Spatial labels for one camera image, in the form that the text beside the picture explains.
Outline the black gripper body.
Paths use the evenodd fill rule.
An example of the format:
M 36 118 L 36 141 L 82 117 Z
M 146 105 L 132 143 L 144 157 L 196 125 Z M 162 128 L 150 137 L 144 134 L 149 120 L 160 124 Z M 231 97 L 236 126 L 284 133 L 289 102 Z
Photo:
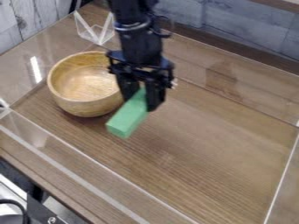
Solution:
M 132 24 L 114 23 L 120 49 L 109 51 L 109 72 L 130 74 L 138 82 L 158 81 L 165 88 L 173 87 L 173 63 L 162 56 L 162 39 L 172 34 L 162 33 L 154 21 Z

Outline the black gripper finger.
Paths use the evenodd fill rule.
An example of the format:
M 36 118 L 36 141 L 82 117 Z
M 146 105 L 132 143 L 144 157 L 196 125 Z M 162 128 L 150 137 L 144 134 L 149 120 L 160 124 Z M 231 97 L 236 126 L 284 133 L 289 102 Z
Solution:
M 130 74 L 120 73 L 116 75 L 116 82 L 122 99 L 126 102 L 140 88 L 138 81 Z
M 145 88 L 146 111 L 152 112 L 164 103 L 165 87 L 158 81 L 148 80 L 144 83 L 144 88 Z

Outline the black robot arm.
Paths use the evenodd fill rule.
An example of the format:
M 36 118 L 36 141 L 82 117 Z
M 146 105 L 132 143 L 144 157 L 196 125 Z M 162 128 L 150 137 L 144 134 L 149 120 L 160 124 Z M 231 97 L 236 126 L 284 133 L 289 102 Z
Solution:
M 144 83 L 148 112 L 165 100 L 165 89 L 173 87 L 173 63 L 162 56 L 164 43 L 172 34 L 162 33 L 154 14 L 158 0 L 106 0 L 114 17 L 113 28 L 120 49 L 108 51 L 108 71 L 116 76 L 120 93 L 128 101 Z

